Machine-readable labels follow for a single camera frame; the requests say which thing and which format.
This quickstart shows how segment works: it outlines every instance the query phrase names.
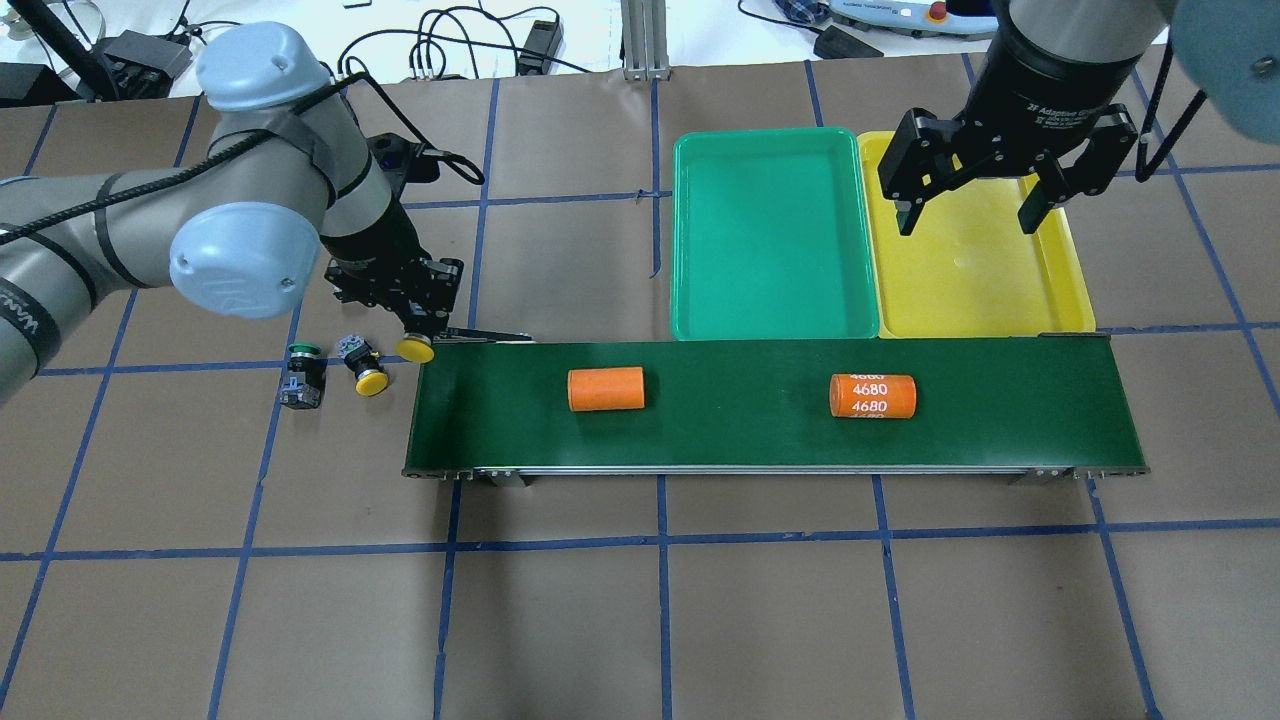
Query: green conveyor belt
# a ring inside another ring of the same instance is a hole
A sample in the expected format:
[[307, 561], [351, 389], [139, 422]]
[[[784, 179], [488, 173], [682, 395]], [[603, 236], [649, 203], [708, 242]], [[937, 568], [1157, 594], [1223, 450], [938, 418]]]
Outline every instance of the green conveyor belt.
[[[645, 410], [568, 410], [570, 369], [623, 365], [645, 369]], [[915, 416], [832, 418], [833, 373], [915, 377]], [[494, 469], [1140, 473], [1146, 462], [1102, 336], [440, 347], [421, 370], [404, 471]]]

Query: orange battery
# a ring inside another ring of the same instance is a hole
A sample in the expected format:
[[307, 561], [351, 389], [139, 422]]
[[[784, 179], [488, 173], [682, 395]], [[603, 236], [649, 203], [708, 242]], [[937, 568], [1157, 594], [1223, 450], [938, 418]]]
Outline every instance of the orange battery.
[[911, 375], [831, 375], [833, 418], [896, 418], [915, 415]]
[[594, 368], [568, 372], [568, 409], [640, 410], [644, 407], [644, 368]]

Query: black cable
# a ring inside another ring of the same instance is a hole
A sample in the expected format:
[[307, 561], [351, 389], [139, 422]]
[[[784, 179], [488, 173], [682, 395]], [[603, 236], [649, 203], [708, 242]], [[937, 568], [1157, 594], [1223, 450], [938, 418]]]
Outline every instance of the black cable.
[[[364, 42], [366, 40], [369, 40], [370, 37], [376, 37], [379, 35], [420, 35], [420, 33], [417, 31], [415, 31], [415, 29], [404, 29], [404, 28], [384, 28], [384, 29], [375, 29], [375, 31], [371, 31], [371, 32], [366, 32], [365, 35], [361, 35], [356, 40], [352, 40], [349, 44], [347, 44], [347, 47], [344, 47], [342, 50], [342, 54], [338, 55], [339, 67], [342, 64], [342, 59], [347, 56], [347, 53], [349, 53], [352, 47], [355, 47], [360, 42]], [[467, 42], [466, 40], [460, 40], [457, 37], [445, 37], [443, 35], [435, 36], [434, 40], [442, 40], [442, 41], [445, 41], [445, 42]], [[494, 47], [497, 50], [511, 50], [511, 49], [521, 50], [520, 47], [513, 47], [513, 46], [509, 46], [509, 45], [498, 45], [495, 42], [481, 42], [479, 40], [472, 40], [470, 42], [472, 45], [475, 45], [476, 47]], [[577, 70], [580, 73], [590, 73], [591, 72], [591, 70], [584, 68], [582, 65], [575, 65], [573, 63], [570, 63], [568, 60], [561, 60], [559, 58], [553, 58], [550, 55], [543, 55], [541, 53], [534, 53], [531, 50], [524, 50], [524, 53], [526, 55], [530, 55], [530, 56], [538, 59], [538, 60], [548, 60], [548, 61], [556, 63], [558, 65], [564, 65], [566, 68]]]
[[431, 145], [431, 141], [428, 140], [425, 135], [422, 135], [422, 131], [417, 129], [417, 126], [413, 124], [413, 120], [410, 120], [408, 115], [406, 115], [404, 111], [399, 109], [399, 105], [397, 105], [390, 99], [390, 96], [387, 95], [387, 91], [383, 90], [383, 86], [378, 85], [378, 81], [375, 81], [371, 76], [365, 76], [365, 82], [369, 83], [369, 87], [374, 88], [374, 92], [376, 92], [378, 96], [383, 100], [383, 102], [390, 109], [392, 114], [396, 115], [396, 119], [403, 123], [404, 127], [408, 128], [408, 132], [413, 137], [416, 137], [419, 142], [421, 142], [428, 150], [435, 151], [433, 155], [440, 163], [447, 165], [451, 170], [457, 173], [458, 177], [470, 182], [471, 184], [484, 184], [484, 172], [480, 168], [477, 168], [476, 164], [472, 163], [470, 158], [466, 158], [465, 155], [458, 155], [457, 152], [449, 152], [448, 150], [443, 151], [438, 150], [435, 145]]
[[178, 20], [173, 23], [173, 29], [165, 33], [165, 40], [173, 40], [173, 36], [178, 33], [182, 27], [182, 22], [187, 18], [187, 8], [191, 6], [191, 0], [183, 0], [182, 9], [178, 10]]
[[1147, 161], [1147, 145], [1151, 141], [1151, 131], [1156, 126], [1156, 109], [1160, 106], [1160, 99], [1165, 95], [1165, 82], [1169, 79], [1169, 69], [1174, 63], [1174, 44], [1172, 41], [1165, 44], [1165, 54], [1160, 59], [1160, 70], [1156, 73], [1156, 85], [1151, 88], [1151, 100], [1147, 102], [1147, 115], [1142, 120], [1142, 132], [1138, 135], [1138, 164], [1134, 169], [1134, 179], [1138, 182], [1147, 182], [1151, 179], [1156, 170], [1160, 169], [1161, 163], [1169, 156], [1169, 152], [1174, 149], [1174, 143], [1178, 138], [1183, 136], [1187, 127], [1192, 124], [1192, 119], [1196, 113], [1204, 105], [1208, 100], [1208, 95], [1203, 90], [1197, 90], [1192, 101], [1187, 104], [1187, 109], [1179, 115], [1178, 122], [1170, 128], [1169, 135], [1165, 136], [1165, 141], [1160, 143], [1156, 149], [1156, 155], [1152, 156], [1151, 163]]
[[822, 31], [818, 29], [818, 28], [815, 28], [815, 27], [813, 27], [813, 26], [794, 23], [791, 20], [780, 20], [780, 19], [776, 19], [776, 18], [765, 18], [764, 15], [756, 15], [755, 13], [753, 13], [753, 12], [750, 12], [746, 8], [742, 6], [742, 0], [737, 0], [737, 12], [742, 13], [744, 15], [746, 15], [749, 18], [755, 18], [758, 20], [764, 20], [767, 23], [773, 23], [776, 26], [797, 27], [800, 29], [806, 29], [806, 31], [809, 31], [809, 32], [812, 32], [814, 35], [822, 35]]
[[44, 38], [44, 37], [40, 37], [40, 36], [37, 35], [37, 36], [36, 36], [36, 42], [38, 42], [38, 44], [40, 44], [40, 49], [45, 51], [45, 58], [49, 58], [49, 69], [51, 69], [51, 70], [54, 70], [54, 72], [56, 73], [56, 72], [58, 72], [58, 68], [55, 68], [55, 67], [54, 67], [54, 54], [52, 54], [52, 53], [50, 53], [50, 51], [49, 51], [49, 46], [47, 46], [47, 45], [45, 45], [45, 38]]
[[74, 24], [76, 29], [78, 29], [81, 36], [84, 37], [84, 42], [87, 42], [90, 47], [93, 47], [93, 38], [90, 37], [88, 31], [84, 29], [84, 26], [79, 24], [79, 19], [76, 17], [76, 13], [72, 12], [72, 4], [68, 3], [68, 0], [63, 0], [63, 8], [67, 9], [67, 17], [72, 19], [72, 24]]
[[[480, 79], [480, 65], [479, 65], [479, 63], [476, 63], [476, 49], [475, 49], [475, 45], [472, 45], [471, 33], [467, 32], [467, 27], [465, 24], [462, 24], [462, 20], [460, 20], [457, 18], [457, 15], [453, 14], [453, 10], [454, 10], [454, 8], [448, 8], [445, 10], [428, 10], [428, 12], [422, 13], [422, 15], [417, 19], [417, 32], [420, 32], [420, 33], [422, 32], [422, 27], [426, 24], [426, 17], [430, 15], [430, 14], [433, 14], [433, 13], [435, 14], [435, 19], [431, 20], [431, 27], [430, 27], [430, 29], [426, 31], [426, 40], [428, 41], [431, 40], [433, 35], [435, 35], [435, 26], [436, 26], [436, 23], [440, 22], [442, 18], [449, 18], [451, 20], [453, 20], [453, 24], [458, 26], [458, 29], [462, 31], [462, 37], [466, 38], [467, 53], [471, 55], [471, 72], [475, 73], [476, 79]], [[422, 74], [426, 74], [426, 70], [433, 69], [431, 68], [431, 53], [430, 51], [426, 53], [425, 61], [426, 61], [426, 65], [424, 68], [424, 54], [422, 54], [421, 50], [419, 50], [419, 53], [417, 53], [417, 67], [422, 68]]]
[[[476, 5], [481, 10], [485, 9], [484, 8], [484, 0], [476, 0]], [[509, 20], [512, 18], [518, 18], [520, 15], [524, 15], [525, 13], [532, 13], [534, 10], [548, 10], [552, 15], [556, 17], [556, 24], [559, 24], [559, 10], [557, 10], [556, 8], [550, 8], [548, 5], [534, 5], [531, 8], [525, 8], [524, 10], [521, 10], [518, 13], [512, 13], [509, 15], [498, 15], [498, 19], [499, 20]]]
[[426, 68], [424, 68], [424, 67], [417, 65], [417, 64], [413, 63], [413, 60], [417, 58], [417, 50], [419, 50], [419, 47], [421, 45], [428, 45], [426, 53], [428, 53], [428, 59], [429, 60], [430, 60], [430, 56], [431, 56], [430, 53], [431, 53], [433, 47], [440, 51], [440, 72], [435, 77], [442, 77], [445, 73], [448, 73], [448, 70], [449, 70], [449, 55], [444, 51], [444, 47], [442, 47], [440, 44], [436, 42], [434, 38], [433, 40], [419, 40], [413, 45], [413, 47], [410, 49], [410, 51], [408, 51], [408, 72], [413, 73], [413, 77], [417, 77], [417, 72], [422, 70], [422, 77], [426, 77]]
[[342, 74], [344, 74], [344, 76], [355, 74], [355, 73], [351, 72], [351, 64], [352, 63], [360, 63], [360, 72], [362, 72], [365, 74], [369, 74], [369, 65], [366, 65], [364, 60], [361, 60], [360, 58], [357, 58], [355, 55], [351, 55], [351, 56], [347, 58], [347, 63], [342, 67]]
[[[338, 81], [334, 85], [326, 85], [326, 86], [324, 86], [321, 88], [317, 88], [317, 90], [314, 90], [314, 91], [308, 92], [307, 95], [302, 96], [298, 100], [298, 102], [296, 105], [293, 105], [293, 108], [291, 108], [291, 111], [294, 115], [301, 115], [302, 113], [306, 113], [311, 108], [315, 108], [317, 104], [320, 104], [326, 97], [329, 97], [332, 95], [335, 95], [342, 88], [344, 88], [344, 87], [347, 87], [349, 85], [353, 85], [357, 81], [366, 81], [370, 85], [372, 85], [375, 88], [378, 88], [379, 91], [381, 90], [381, 88], [378, 87], [378, 83], [374, 82], [374, 79], [371, 77], [369, 77], [365, 73], [357, 73], [357, 74], [349, 76], [347, 78], [343, 78], [342, 81]], [[242, 140], [242, 141], [232, 145], [230, 147], [220, 150], [220, 151], [210, 155], [209, 158], [206, 158], [204, 161], [197, 163], [197, 164], [195, 164], [195, 165], [192, 165], [189, 168], [184, 168], [184, 169], [182, 169], [182, 170], [179, 170], [179, 172], [177, 172], [177, 173], [174, 173], [174, 174], [172, 174], [169, 177], [165, 177], [165, 178], [161, 178], [161, 179], [157, 179], [157, 181], [152, 181], [152, 182], [148, 182], [148, 183], [143, 183], [143, 184], [140, 184], [140, 186], [136, 186], [136, 187], [131, 187], [131, 188], [123, 190], [120, 192], [114, 192], [111, 195], [108, 195], [106, 197], [101, 197], [101, 199], [97, 199], [97, 200], [91, 200], [88, 202], [81, 202], [79, 205], [76, 205], [73, 208], [67, 208], [65, 210], [59, 210], [59, 211], [52, 213], [50, 215], [45, 215], [44, 218], [40, 218], [37, 220], [32, 220], [29, 223], [19, 225], [19, 227], [14, 228], [13, 231], [10, 231], [10, 232], [8, 232], [5, 234], [0, 234], [0, 247], [5, 246], [5, 245], [8, 245], [8, 243], [10, 243], [10, 242], [13, 242], [15, 240], [20, 240], [23, 237], [31, 237], [32, 234], [35, 234], [35, 233], [45, 229], [45, 228], [56, 225], [58, 223], [67, 222], [67, 220], [69, 220], [72, 218], [78, 218], [81, 215], [86, 215], [88, 213], [96, 213], [97, 210], [102, 210], [105, 208], [110, 208], [111, 205], [119, 205], [120, 202], [127, 202], [129, 200], [137, 200], [138, 197], [143, 197], [143, 196], [147, 196], [147, 195], [152, 195], [152, 193], [160, 192], [163, 190], [169, 190], [172, 187], [177, 187], [177, 186], [179, 186], [179, 184], [182, 184], [182, 183], [184, 183], [187, 181], [195, 179], [195, 178], [197, 178], [197, 177], [207, 173], [209, 170], [211, 170], [211, 169], [214, 169], [214, 168], [216, 168], [216, 167], [219, 167], [219, 165], [229, 161], [229, 160], [234, 160], [236, 158], [239, 158], [241, 155], [243, 155], [243, 154], [248, 152], [250, 150], [257, 147], [259, 145], [266, 142], [271, 137], [274, 137], [274, 135], [271, 132], [265, 131], [265, 129], [256, 129], [256, 131], [251, 132], [248, 135], [248, 137], [246, 137], [244, 140]]]

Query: brown paper floor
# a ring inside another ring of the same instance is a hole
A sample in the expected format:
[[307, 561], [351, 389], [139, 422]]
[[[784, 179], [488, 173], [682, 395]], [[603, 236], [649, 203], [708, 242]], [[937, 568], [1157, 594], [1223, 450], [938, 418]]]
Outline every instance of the brown paper floor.
[[[959, 109], [980, 61], [397, 86], [490, 177], [404, 200], [468, 261], [457, 324], [669, 340], [682, 133], [886, 129]], [[1175, 77], [1165, 108], [1190, 92]], [[119, 293], [0, 411], [0, 716], [1272, 716], [1280, 147], [1201, 115], [1162, 174], [1068, 210], [1153, 470], [1097, 488], [410, 480], [412, 366], [371, 400], [335, 368], [319, 413], [274, 406], [288, 340], [390, 348], [392, 315], [320, 282], [259, 323]], [[214, 122], [191, 99], [0, 111], [0, 174], [191, 163]]]

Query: yellow button cap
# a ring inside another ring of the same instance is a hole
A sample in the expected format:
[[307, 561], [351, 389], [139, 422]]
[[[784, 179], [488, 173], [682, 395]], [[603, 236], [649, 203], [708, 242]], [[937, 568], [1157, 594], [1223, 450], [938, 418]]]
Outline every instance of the yellow button cap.
[[410, 363], [430, 363], [435, 359], [431, 343], [413, 336], [404, 336], [396, 343], [396, 354]]
[[372, 397], [387, 389], [387, 386], [390, 384], [390, 382], [392, 379], [387, 377], [387, 373], [378, 370], [366, 373], [356, 380], [356, 392], [364, 395], [365, 397]]

